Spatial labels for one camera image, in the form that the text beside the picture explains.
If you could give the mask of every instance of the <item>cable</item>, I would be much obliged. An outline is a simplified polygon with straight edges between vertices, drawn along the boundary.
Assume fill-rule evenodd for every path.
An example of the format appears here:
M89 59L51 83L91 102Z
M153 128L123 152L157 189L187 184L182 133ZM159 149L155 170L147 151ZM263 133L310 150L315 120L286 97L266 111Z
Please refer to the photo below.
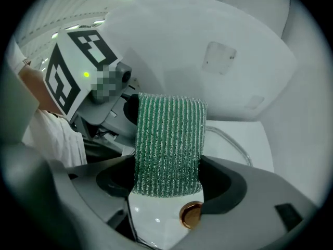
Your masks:
M222 131L218 128L212 127L212 126L206 126L206 131L214 132L217 135L219 135L220 137L222 137L223 139L225 139L229 144L231 144L243 156L243 158L245 159L246 165L248 165L250 167L253 167L252 160L251 160L251 157L249 156L249 154L229 134L227 134L226 132L224 132L224 131Z

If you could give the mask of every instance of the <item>copper button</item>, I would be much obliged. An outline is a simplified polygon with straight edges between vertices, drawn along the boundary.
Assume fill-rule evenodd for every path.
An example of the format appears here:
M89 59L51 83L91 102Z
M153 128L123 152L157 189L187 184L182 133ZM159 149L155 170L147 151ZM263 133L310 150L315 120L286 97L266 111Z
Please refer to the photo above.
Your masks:
M202 202L193 201L182 207L179 219L184 227L193 229L199 223L201 206Z

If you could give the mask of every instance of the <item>scrubbing pad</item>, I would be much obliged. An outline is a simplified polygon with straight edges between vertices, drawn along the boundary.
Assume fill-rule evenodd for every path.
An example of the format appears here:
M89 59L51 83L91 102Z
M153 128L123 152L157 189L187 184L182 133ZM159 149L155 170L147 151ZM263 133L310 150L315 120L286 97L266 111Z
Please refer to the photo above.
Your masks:
M176 197L202 189L206 111L199 99L139 94L134 193Z

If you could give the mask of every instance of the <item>ceiling light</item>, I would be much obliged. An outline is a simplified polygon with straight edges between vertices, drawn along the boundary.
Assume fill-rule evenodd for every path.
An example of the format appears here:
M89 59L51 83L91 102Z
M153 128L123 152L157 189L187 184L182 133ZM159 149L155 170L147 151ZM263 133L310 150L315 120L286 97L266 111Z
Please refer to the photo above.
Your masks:
M94 22L94 24L103 23L103 22L104 22L104 20L97 20Z
M74 25L72 27L65 28L65 30L74 30L77 29L80 25Z

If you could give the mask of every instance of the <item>white wall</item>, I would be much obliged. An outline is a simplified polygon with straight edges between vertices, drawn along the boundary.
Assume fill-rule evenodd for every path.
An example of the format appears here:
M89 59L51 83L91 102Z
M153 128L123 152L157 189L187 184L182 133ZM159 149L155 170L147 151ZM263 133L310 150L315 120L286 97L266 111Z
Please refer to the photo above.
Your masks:
M332 179L332 56L318 25L291 1L282 39L298 70L278 99L262 112L275 172L320 205Z

